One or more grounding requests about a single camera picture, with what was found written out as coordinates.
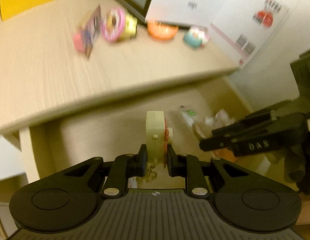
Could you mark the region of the red toy camera keychain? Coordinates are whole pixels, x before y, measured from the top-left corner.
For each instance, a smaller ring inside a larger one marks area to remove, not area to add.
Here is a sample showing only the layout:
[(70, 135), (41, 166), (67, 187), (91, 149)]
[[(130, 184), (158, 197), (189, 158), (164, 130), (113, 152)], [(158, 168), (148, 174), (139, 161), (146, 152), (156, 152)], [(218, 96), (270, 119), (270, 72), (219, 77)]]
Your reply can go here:
[(167, 149), (173, 141), (173, 129), (167, 126), (163, 111), (147, 111), (145, 132), (147, 169), (144, 180), (149, 182), (157, 178), (158, 174), (154, 169), (158, 165), (166, 168)]

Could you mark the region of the pink cat figurine toy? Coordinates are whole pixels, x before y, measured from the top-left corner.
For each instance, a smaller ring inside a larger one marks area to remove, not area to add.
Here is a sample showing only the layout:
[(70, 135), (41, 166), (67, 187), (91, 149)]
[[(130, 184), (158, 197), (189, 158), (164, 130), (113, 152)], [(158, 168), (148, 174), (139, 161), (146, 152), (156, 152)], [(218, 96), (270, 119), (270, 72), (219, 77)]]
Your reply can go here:
[(183, 41), (193, 48), (205, 47), (209, 41), (209, 29), (193, 25), (184, 35)]

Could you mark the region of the orange plastic bowl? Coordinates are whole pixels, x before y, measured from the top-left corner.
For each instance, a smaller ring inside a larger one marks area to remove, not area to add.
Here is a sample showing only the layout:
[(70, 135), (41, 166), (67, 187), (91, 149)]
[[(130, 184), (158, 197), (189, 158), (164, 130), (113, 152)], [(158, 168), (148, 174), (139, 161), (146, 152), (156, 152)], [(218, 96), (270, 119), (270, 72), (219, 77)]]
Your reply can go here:
[(148, 34), (158, 40), (171, 40), (179, 31), (179, 27), (175, 25), (167, 25), (157, 21), (149, 21), (147, 23)]

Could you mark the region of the pink yellow cupcake toy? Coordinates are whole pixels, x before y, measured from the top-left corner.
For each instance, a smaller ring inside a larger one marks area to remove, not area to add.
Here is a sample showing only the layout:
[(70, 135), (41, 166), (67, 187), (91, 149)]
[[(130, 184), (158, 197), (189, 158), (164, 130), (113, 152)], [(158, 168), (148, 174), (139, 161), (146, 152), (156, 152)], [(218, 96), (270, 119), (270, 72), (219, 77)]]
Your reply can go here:
[(102, 23), (102, 36), (109, 42), (118, 42), (134, 38), (137, 34), (138, 20), (121, 8), (113, 8)]

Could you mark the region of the clear plastic wrapper pile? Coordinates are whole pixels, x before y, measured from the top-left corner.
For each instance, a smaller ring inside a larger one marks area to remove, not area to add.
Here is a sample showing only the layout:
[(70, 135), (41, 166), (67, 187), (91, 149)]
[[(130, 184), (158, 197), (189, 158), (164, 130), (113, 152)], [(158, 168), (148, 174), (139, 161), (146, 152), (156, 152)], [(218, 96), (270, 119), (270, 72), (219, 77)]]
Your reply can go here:
[(208, 139), (212, 137), (212, 131), (215, 129), (223, 128), (235, 123), (235, 118), (221, 109), (214, 116), (206, 116), (201, 121), (195, 121), (192, 126), (192, 131), (198, 140)]

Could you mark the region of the wooden desk drawer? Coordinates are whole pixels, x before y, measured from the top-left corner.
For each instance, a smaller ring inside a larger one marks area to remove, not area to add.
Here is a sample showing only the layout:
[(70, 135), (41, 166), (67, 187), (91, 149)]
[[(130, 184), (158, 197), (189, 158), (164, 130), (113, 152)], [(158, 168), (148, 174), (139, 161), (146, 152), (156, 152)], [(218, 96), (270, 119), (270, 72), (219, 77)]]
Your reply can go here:
[(112, 161), (125, 153), (137, 153), (145, 142), (147, 111), (164, 111), (173, 128), (173, 148), (208, 161), (188, 128), (179, 107), (189, 107), (202, 119), (224, 109), (241, 119), (252, 112), (244, 97), (226, 78), (161, 89), (117, 100), (86, 111), (46, 121), (20, 130), (22, 160), (29, 182), (92, 157)]

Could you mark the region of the green label sachet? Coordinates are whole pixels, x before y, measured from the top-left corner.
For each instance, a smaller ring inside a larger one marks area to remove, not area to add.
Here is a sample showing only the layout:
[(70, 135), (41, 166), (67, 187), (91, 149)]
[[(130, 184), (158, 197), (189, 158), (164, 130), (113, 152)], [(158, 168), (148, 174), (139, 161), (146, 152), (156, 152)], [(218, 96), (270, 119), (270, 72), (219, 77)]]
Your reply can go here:
[(190, 128), (192, 128), (195, 122), (198, 121), (198, 115), (191, 107), (181, 105), (179, 107), (179, 112), (182, 115), (186, 125)]

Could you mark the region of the white red-striped carton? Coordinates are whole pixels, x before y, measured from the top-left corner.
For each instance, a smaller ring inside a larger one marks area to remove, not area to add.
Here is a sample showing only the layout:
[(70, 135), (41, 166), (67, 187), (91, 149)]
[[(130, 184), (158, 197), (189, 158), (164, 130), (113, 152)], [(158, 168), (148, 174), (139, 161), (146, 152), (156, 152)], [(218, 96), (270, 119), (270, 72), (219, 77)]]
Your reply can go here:
[(300, 0), (225, 0), (209, 27), (210, 37), (239, 68), (265, 47)]

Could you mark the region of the white aigo box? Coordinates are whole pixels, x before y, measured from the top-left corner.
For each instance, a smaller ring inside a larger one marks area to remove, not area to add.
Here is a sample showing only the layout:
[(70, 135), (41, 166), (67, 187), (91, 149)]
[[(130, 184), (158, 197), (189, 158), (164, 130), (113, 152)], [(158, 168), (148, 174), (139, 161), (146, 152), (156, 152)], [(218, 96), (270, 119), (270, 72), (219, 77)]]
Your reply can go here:
[(208, 27), (226, 0), (151, 0), (146, 21)]

